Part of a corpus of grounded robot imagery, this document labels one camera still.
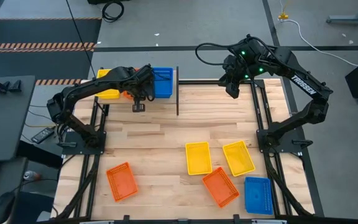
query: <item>orange basket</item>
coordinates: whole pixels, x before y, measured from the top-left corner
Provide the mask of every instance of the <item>orange basket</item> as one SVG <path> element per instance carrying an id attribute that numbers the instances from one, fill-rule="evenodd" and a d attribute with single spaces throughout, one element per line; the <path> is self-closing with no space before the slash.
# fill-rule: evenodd
<path id="1" fill-rule="evenodd" d="M 107 170 L 106 174 L 116 202 L 137 193 L 135 178 L 128 162 Z"/>
<path id="2" fill-rule="evenodd" d="M 203 182 L 221 208 L 240 195 L 222 167 L 203 177 Z"/>

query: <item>computer mouse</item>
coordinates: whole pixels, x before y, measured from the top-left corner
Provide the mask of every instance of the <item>computer mouse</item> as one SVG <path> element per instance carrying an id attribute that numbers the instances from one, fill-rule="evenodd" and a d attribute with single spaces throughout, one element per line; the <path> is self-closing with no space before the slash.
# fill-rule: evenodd
<path id="1" fill-rule="evenodd" d="M 11 215 L 14 201 L 15 201 L 14 192 L 6 192 L 0 196 L 0 224 L 6 222 L 6 220 Z"/>

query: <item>yellow plug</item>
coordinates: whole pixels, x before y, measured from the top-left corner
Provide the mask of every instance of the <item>yellow plug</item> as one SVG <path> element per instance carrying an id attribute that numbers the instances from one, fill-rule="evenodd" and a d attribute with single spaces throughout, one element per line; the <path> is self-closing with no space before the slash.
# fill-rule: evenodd
<path id="1" fill-rule="evenodd" d="M 278 16 L 278 18 L 279 19 L 288 19 L 288 15 L 283 12 Z"/>

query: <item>white cable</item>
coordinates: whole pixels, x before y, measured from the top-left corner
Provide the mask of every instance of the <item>white cable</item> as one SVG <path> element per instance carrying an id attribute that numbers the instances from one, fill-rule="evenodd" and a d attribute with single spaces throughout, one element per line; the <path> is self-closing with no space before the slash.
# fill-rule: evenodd
<path id="1" fill-rule="evenodd" d="M 281 5 L 281 14 L 283 14 L 283 13 L 284 13 L 284 9 L 283 9 L 283 3 L 281 2 L 281 0 L 280 0 L 280 5 Z"/>
<path id="2" fill-rule="evenodd" d="M 320 52 L 320 53 L 322 53 L 322 54 L 326 54 L 326 55 L 330 55 L 330 56 L 336 57 L 336 58 L 338 58 L 338 59 L 341 59 L 342 61 L 348 63 L 349 65 L 358 66 L 358 65 L 356 65 L 356 64 L 354 64 L 354 63 L 352 63 L 352 62 L 349 62 L 349 61 L 347 61 L 347 60 L 345 60 L 345 59 L 343 59 L 343 58 L 341 58 L 341 57 L 339 57 L 339 56 L 337 56 L 337 55 L 334 55 L 334 54 L 331 54 L 331 53 L 327 53 L 327 52 L 323 52 L 323 51 L 317 49 L 316 47 L 314 47 L 313 45 L 311 45 L 305 38 L 303 38 L 302 33 L 301 33 L 301 26 L 299 25 L 299 23 L 298 23 L 297 21 L 294 21 L 294 20 L 292 20 L 292 19 L 279 19 L 279 21 L 280 21 L 280 22 L 292 22 L 292 23 L 295 23 L 295 24 L 298 26 L 299 36 L 301 37 L 301 39 L 302 39 L 303 41 L 305 41 L 305 43 L 307 43 L 310 47 L 312 47 L 313 49 L 317 50 L 318 52 Z"/>

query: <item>plastic basket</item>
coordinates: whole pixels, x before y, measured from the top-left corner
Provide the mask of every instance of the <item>plastic basket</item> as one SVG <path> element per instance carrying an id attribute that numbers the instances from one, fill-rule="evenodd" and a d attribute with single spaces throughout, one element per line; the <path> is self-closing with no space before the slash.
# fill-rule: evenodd
<path id="1" fill-rule="evenodd" d="M 99 69 L 98 70 L 98 78 L 101 78 L 107 73 L 109 73 L 111 69 Z M 101 99 L 105 100 L 111 100 L 111 99 L 118 99 L 119 98 L 119 91 L 118 90 L 106 90 L 101 93 L 95 94 L 95 96 L 98 96 Z"/>
<path id="2" fill-rule="evenodd" d="M 116 202 L 137 193 L 135 178 L 128 162 L 107 170 L 106 175 Z"/>
<path id="3" fill-rule="evenodd" d="M 169 98 L 173 91 L 173 68 L 153 68 L 156 98 Z"/>
<path id="4" fill-rule="evenodd" d="M 234 177 L 255 170 L 255 165 L 244 141 L 223 146 L 223 153 Z"/>
<path id="5" fill-rule="evenodd" d="M 222 167 L 203 178 L 206 188 L 219 207 L 223 208 L 240 195 Z"/>
<path id="6" fill-rule="evenodd" d="M 246 210 L 248 213 L 273 215 L 270 180 L 261 177 L 246 177 Z"/>
<path id="7" fill-rule="evenodd" d="M 186 144 L 186 160 L 189 175 L 209 174 L 212 172 L 208 142 Z"/>

